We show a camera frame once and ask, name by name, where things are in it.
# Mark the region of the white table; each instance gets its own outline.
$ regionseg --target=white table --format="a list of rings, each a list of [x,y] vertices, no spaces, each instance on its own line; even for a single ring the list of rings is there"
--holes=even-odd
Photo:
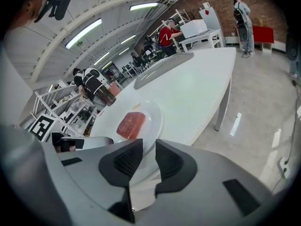
[[[122,72],[122,74],[124,75],[124,77],[129,78],[130,76],[127,74],[127,72]]]
[[[202,40],[208,40],[208,42],[202,42],[202,44],[201,44],[202,46],[200,47],[200,49],[202,49],[202,48],[214,48],[215,44],[217,44],[217,43],[220,44],[220,46],[219,46],[220,48],[224,47],[224,44],[223,44],[223,41],[222,41],[222,34],[221,34],[220,29],[208,30],[207,32],[205,32],[201,35],[185,39],[185,40],[181,41],[180,44],[182,44],[184,51],[188,52],[186,44],[197,42],[197,41],[202,41]]]
[[[137,74],[136,70],[135,70],[133,67],[131,67],[130,69],[127,69],[127,68],[125,67],[125,70],[126,70],[126,72],[123,72],[123,73],[122,73],[123,75],[124,75],[124,74],[129,74],[129,75],[133,78],[132,74],[130,73],[131,70],[133,70],[133,71]]]
[[[231,76],[235,62],[235,48],[215,48],[194,51],[194,57],[175,67],[152,82],[135,90],[130,83],[106,106],[93,125],[90,136],[110,137],[116,128],[108,126],[104,117],[117,117],[120,121],[125,106],[151,101],[157,103],[164,116],[160,139],[191,145],[202,133],[219,109],[215,129],[219,131],[230,96]],[[155,161],[155,148],[140,163],[130,184],[159,174]]]

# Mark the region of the white ceiling beam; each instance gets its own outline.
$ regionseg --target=white ceiling beam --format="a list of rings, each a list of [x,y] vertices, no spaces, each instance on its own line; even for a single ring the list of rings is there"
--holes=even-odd
[[[143,21],[142,19],[137,19],[136,21],[132,21],[131,23],[128,23],[126,25],[121,26],[120,28],[112,31],[111,33],[107,34],[106,36],[103,36],[99,41],[95,42],[92,46],[90,46],[84,53],[81,54],[81,56],[79,56],[75,62],[69,67],[69,69],[67,70],[67,72],[65,73],[65,75],[63,76],[64,78],[67,78],[73,71],[74,68],[76,68],[76,66],[79,65],[79,63],[94,49],[96,49],[98,46],[100,46],[103,42],[105,42],[106,40],[108,40],[109,38],[116,36],[118,33],[122,32],[125,29],[128,29],[134,25],[137,25],[139,23],[141,23]]]
[[[34,69],[34,72],[32,73],[31,82],[35,83],[39,77],[40,72],[42,71],[45,62],[48,60],[51,53],[55,50],[55,48],[60,44],[60,42],[70,33],[72,32],[77,26],[82,24],[84,21],[88,20],[92,16],[109,9],[111,7],[117,6],[119,4],[129,2],[129,1],[135,1],[135,0],[110,0],[105,3],[102,3],[81,16],[77,17],[74,21],[72,21],[70,24],[68,24],[48,45],[42,56],[40,57],[37,66]]]
[[[32,90],[37,90],[37,89],[44,88],[44,87],[47,87],[47,86],[56,85],[56,84],[59,83],[59,81],[60,81],[60,78],[58,77],[58,78],[55,79],[55,80],[42,81],[42,82],[30,84],[29,87],[30,87]]]
[[[132,46],[135,42],[136,42],[136,38],[133,39],[129,43],[120,44],[120,42],[119,42],[119,43],[115,44],[112,48],[110,48],[108,50],[108,52],[110,52],[109,56],[105,57],[104,60],[102,60],[101,62],[99,62],[99,64],[97,64],[97,65],[94,65],[94,62],[93,62],[89,67],[93,67],[93,66],[97,67],[98,66],[98,68],[99,68],[102,64],[104,64],[104,61],[107,61],[109,58],[111,58],[115,54],[119,53],[119,50],[121,50],[121,49],[119,49],[118,51],[116,51],[116,49],[118,49],[120,46],[123,47],[123,48],[127,48],[127,47]]]
[[[131,50],[131,49],[134,48],[133,45],[134,45],[134,43],[132,43],[132,44],[130,44],[130,45],[128,45],[128,46],[124,46],[123,48],[120,48],[118,51],[116,51],[116,52],[115,52],[113,55],[111,55],[109,58],[106,58],[106,60],[105,60],[100,66],[98,66],[97,70],[101,70],[101,69],[102,69],[109,61],[112,61],[112,62],[114,63],[114,60],[115,60],[116,58],[118,58],[119,56],[123,56],[123,54],[122,54],[122,55],[119,55],[119,53],[120,53],[121,51],[123,51],[123,50],[126,49],[127,47],[129,47],[130,50]]]

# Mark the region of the sticker on table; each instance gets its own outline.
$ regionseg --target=sticker on table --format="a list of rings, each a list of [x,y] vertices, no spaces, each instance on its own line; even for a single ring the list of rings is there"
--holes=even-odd
[[[135,109],[137,109],[137,108],[140,107],[140,106],[141,106],[141,103],[139,103],[139,104],[137,104],[137,105],[134,105],[133,108],[132,108],[132,110],[135,110]]]

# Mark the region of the gray floor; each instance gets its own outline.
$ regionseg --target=gray floor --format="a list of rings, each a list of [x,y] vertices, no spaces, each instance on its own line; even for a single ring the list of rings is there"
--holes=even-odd
[[[270,190],[279,182],[274,193],[287,185],[277,164],[281,157],[289,155],[296,113],[297,92],[288,71],[285,55],[257,50],[254,56],[241,58],[238,50],[222,128],[220,132],[214,130],[215,115],[192,145],[228,157]],[[242,114],[241,120],[231,136],[238,113]],[[298,166],[299,155],[300,148],[294,148],[289,163],[292,173]]]
[[[126,81],[124,81],[124,82],[121,84],[121,86],[122,86],[123,88],[125,88],[125,87],[128,86],[133,80],[134,80],[134,79],[129,78],[129,79],[127,79]]]

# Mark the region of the red meat slice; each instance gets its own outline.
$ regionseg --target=red meat slice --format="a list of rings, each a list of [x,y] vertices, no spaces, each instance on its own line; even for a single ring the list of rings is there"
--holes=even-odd
[[[145,114],[129,112],[119,124],[116,133],[126,139],[136,139],[145,122]]]

